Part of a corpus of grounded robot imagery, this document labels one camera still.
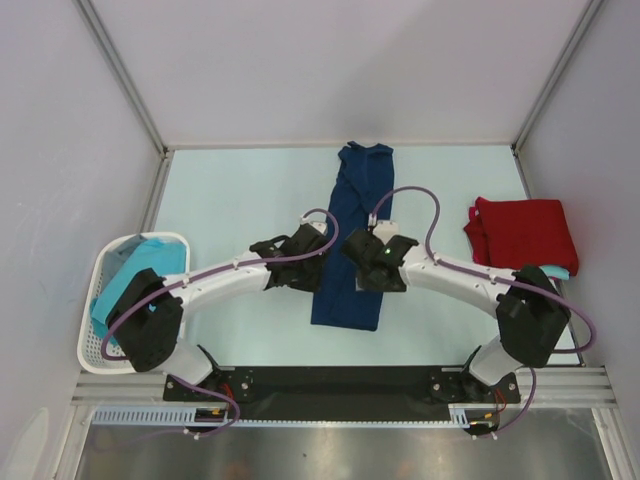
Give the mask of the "navy blue t shirt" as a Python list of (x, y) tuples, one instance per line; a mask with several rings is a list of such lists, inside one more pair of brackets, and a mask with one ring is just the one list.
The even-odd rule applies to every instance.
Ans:
[(383, 295), (356, 289), (356, 268), (340, 249), (353, 231), (367, 227), (375, 205), (394, 188), (393, 149), (383, 144), (365, 147), (350, 142), (339, 151), (338, 158), (329, 212), (339, 224), (339, 235), (325, 262), (320, 289), (313, 296), (311, 323), (374, 332)]

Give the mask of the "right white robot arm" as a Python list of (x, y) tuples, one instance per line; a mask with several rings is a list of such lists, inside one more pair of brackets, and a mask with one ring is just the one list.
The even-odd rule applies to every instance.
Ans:
[(473, 401), (486, 400), (500, 380), (521, 367), (546, 366), (571, 317), (538, 267), (513, 271), (457, 265), (415, 239), (396, 234), (383, 241), (368, 229), (352, 232), (341, 253), (355, 265), (356, 285), (365, 291), (421, 288), (497, 321), (497, 336), (470, 355), (461, 376), (462, 391)]

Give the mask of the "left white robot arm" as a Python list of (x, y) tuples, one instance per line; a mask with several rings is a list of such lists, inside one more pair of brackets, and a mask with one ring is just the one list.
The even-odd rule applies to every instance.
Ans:
[(107, 332), (135, 372), (177, 376), (197, 398), (210, 399), (221, 376), (204, 348), (182, 338), (183, 325), (199, 310), (240, 295), (278, 287), (318, 291), (332, 245), (328, 231), (324, 222), (307, 221), (293, 235), (257, 242), (227, 264), (165, 276), (146, 268), (115, 302)]

